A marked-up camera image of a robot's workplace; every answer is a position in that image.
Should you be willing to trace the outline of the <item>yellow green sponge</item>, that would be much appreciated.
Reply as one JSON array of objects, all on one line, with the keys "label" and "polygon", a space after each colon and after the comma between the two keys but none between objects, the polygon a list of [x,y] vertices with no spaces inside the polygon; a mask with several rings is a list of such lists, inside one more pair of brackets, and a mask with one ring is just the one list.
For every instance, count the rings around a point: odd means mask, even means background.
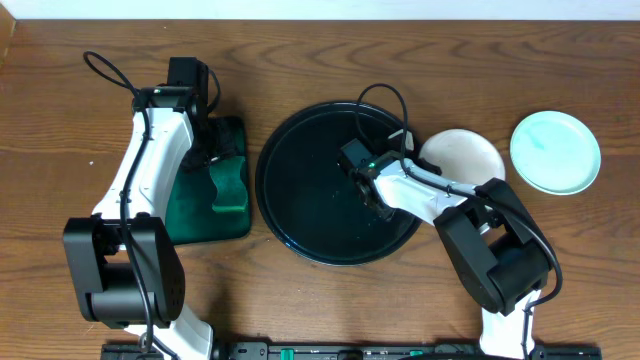
[{"label": "yellow green sponge", "polygon": [[248,209],[248,192],[242,179],[244,156],[233,156],[209,167],[216,188],[212,209],[216,213],[241,213]]}]

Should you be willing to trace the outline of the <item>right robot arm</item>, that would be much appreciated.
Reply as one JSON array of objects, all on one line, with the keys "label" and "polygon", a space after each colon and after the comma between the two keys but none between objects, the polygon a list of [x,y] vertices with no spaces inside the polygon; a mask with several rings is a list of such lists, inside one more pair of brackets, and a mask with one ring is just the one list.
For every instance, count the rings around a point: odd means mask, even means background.
[{"label": "right robot arm", "polygon": [[463,287],[483,309],[481,351],[529,359],[531,325],[548,275],[563,281],[554,250],[511,187],[493,178],[461,184],[417,166],[404,151],[375,155],[359,139],[340,149],[338,163],[364,204],[384,220],[402,210],[432,225]]}]

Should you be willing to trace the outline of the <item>white plate with green stain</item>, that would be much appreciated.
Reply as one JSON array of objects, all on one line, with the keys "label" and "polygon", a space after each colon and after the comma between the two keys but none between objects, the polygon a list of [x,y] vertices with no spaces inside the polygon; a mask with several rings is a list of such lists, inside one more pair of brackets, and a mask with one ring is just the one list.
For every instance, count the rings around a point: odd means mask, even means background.
[{"label": "white plate with green stain", "polygon": [[504,161],[495,146],[466,129],[433,135],[421,147],[419,158],[438,166],[442,177],[459,183],[483,185],[493,178],[506,179]]}]

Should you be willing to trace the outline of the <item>mint green plate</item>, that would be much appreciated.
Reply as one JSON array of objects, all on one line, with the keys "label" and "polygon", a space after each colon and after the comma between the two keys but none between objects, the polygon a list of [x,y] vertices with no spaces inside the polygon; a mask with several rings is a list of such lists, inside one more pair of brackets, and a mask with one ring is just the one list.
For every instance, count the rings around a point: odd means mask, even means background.
[{"label": "mint green plate", "polygon": [[544,193],[568,196],[593,184],[601,167],[601,151],[591,130],[560,111],[526,116],[514,129],[510,158],[517,174]]}]

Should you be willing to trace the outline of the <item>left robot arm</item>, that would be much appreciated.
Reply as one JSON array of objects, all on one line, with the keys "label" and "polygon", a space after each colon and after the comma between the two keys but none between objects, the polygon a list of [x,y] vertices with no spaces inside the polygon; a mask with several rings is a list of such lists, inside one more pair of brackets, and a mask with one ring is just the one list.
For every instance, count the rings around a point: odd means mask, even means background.
[{"label": "left robot arm", "polygon": [[130,90],[132,135],[114,180],[87,217],[70,219],[63,244],[81,315],[138,339],[125,359],[210,359],[214,330],[185,302],[173,240],[231,237],[249,225],[244,131],[215,117],[215,73],[173,57],[163,84],[138,88],[88,51],[85,63]]}]

